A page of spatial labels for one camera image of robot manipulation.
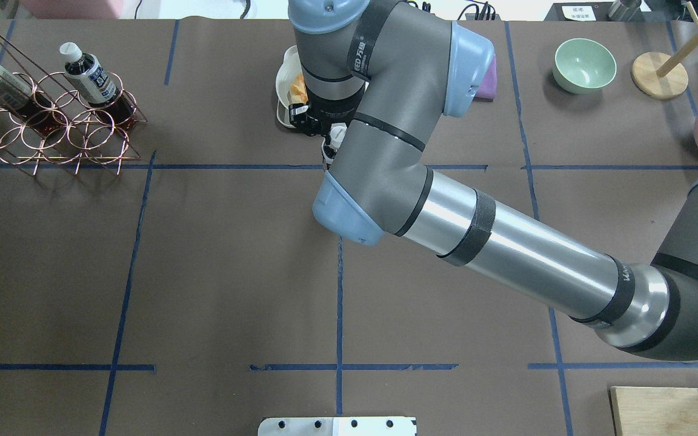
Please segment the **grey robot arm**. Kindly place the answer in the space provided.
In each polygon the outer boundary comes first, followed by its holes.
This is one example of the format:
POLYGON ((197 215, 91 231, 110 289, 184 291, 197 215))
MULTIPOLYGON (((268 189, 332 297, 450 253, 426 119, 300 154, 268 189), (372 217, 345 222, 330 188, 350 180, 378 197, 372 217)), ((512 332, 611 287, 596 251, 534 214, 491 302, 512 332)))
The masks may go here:
POLYGON ((291 1, 308 103, 346 122, 313 215, 361 245, 404 237, 643 358, 698 360, 698 179, 648 265, 627 265, 422 165, 441 116, 467 113, 492 42, 404 1, 291 1))

